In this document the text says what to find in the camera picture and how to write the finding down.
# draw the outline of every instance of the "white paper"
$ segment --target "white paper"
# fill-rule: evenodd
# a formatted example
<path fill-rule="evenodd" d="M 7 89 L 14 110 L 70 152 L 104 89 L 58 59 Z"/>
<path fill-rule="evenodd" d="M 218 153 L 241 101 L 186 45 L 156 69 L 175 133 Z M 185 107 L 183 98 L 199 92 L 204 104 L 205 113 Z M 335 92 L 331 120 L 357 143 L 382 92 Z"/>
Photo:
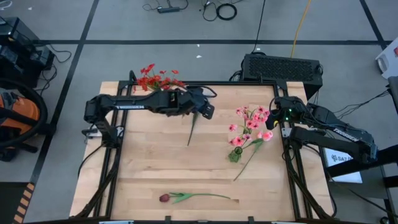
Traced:
<path fill-rule="evenodd" d="M 353 159 L 347 153 L 339 152 L 328 148 L 325 148 L 325 155 L 326 155 L 326 165 L 328 167 Z M 336 182 L 362 184 L 362 178 L 360 172 L 333 177 L 333 180 Z"/>

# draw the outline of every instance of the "gray floor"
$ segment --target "gray floor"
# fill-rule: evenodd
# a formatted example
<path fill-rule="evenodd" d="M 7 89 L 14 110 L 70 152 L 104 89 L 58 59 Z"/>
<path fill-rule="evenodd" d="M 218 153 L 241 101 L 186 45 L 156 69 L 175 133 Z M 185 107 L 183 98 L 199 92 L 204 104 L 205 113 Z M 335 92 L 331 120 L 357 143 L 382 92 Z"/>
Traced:
<path fill-rule="evenodd" d="M 182 12 L 158 14 L 141 6 L 154 0 L 99 0 L 91 23 L 88 40 L 201 40 L 255 39 L 262 1 L 245 0 L 236 5 L 238 15 L 232 21 L 203 20 L 200 1 L 189 0 Z M 396 9 L 398 0 L 366 0 L 385 40 L 398 36 Z M 292 40 L 306 0 L 267 0 L 259 38 Z M 0 15 L 18 16 L 41 39 L 79 40 L 93 0 L 14 1 Z M 183 6 L 185 1 L 172 0 Z M 212 9 L 206 17 L 214 16 Z M 357 0 L 313 1 L 300 31 L 299 40 L 377 40 Z M 54 45 L 57 50 L 75 53 L 76 45 Z M 267 55 L 288 57 L 291 45 L 258 45 Z M 239 69 L 244 54 L 253 45 L 185 44 L 185 45 L 84 45 L 50 145 L 39 181 L 27 212 L 26 222 L 67 218 L 77 180 L 77 168 L 85 144 L 80 131 L 85 101 L 98 93 L 102 81 L 125 80 L 128 72 L 139 71 L 156 63 L 158 69 L 178 69 L 182 80 L 227 80 Z M 298 45 L 295 57 L 321 61 L 325 73 L 319 104 L 330 110 L 360 103 L 385 90 L 387 85 L 375 66 L 381 52 L 378 45 Z M 56 63 L 58 76 L 44 93 L 53 114 L 72 59 Z M 395 126 L 398 116 L 389 96 L 375 100 L 344 118 L 353 126 L 368 130 L 382 149 L 397 144 Z M 33 142 L 41 145 L 43 139 Z M 0 163 L 0 181 L 29 181 L 38 154 L 21 152 L 12 162 Z M 397 174 L 397 166 L 386 166 L 388 175 Z M 336 198 L 337 217 L 346 221 L 377 223 L 385 214 L 358 198 L 342 191 Z M 392 189 L 394 201 L 398 192 Z M 372 199 L 383 205 L 382 200 Z"/>

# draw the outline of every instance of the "yellow cable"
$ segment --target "yellow cable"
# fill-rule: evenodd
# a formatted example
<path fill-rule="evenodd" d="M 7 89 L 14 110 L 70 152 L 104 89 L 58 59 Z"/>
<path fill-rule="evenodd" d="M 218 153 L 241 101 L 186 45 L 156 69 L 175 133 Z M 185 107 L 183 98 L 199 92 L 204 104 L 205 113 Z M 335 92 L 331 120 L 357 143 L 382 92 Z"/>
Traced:
<path fill-rule="evenodd" d="M 311 0 L 308 0 L 307 6 L 305 6 L 305 10 L 304 10 L 303 17 L 301 17 L 300 24 L 298 25 L 298 28 L 297 28 L 297 30 L 296 30 L 296 34 L 295 34 L 295 36 L 294 36 L 293 49 L 292 49 L 292 53 L 290 54 L 290 58 L 292 58 L 293 55 L 294 55 L 294 50 L 295 50 L 295 48 L 296 48 L 297 36 L 299 35 L 299 31 L 300 31 L 300 29 L 301 29 L 301 25 L 303 24 L 303 21 L 304 21 L 304 19 L 305 19 L 305 15 L 307 15 L 307 11 L 308 11 L 308 8 L 310 7 L 310 4 L 311 4 Z"/>

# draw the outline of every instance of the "dark red tulip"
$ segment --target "dark red tulip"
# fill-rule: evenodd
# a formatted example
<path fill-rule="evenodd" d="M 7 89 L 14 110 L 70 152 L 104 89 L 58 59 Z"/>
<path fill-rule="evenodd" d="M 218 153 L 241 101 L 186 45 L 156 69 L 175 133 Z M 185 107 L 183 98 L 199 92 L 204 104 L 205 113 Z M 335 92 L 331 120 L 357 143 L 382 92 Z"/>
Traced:
<path fill-rule="evenodd" d="M 162 196 L 159 197 L 160 202 L 168 202 L 169 200 L 170 200 L 169 194 L 163 194 Z"/>

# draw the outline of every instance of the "pink flower bouquet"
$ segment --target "pink flower bouquet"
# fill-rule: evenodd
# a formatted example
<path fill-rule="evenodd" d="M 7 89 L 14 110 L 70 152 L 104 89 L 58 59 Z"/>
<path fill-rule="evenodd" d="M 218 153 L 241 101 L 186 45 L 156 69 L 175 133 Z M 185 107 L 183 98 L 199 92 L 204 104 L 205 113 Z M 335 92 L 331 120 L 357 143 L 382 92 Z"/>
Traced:
<path fill-rule="evenodd" d="M 265 110 L 262 106 L 254 109 L 253 111 L 248 110 L 247 106 L 236 109 L 236 114 L 244 119 L 244 126 L 231 124 L 229 131 L 236 131 L 238 127 L 243 128 L 242 134 L 232 138 L 229 143 L 235 146 L 235 149 L 228 155 L 231 162 L 238 162 L 242 157 L 241 154 L 243 149 L 255 145 L 254 153 L 259 149 L 262 143 L 271 140 L 272 132 L 260 131 L 255 140 L 252 140 L 252 132 L 255 129 L 259 129 L 261 123 L 265 123 L 269 116 L 269 111 Z"/>

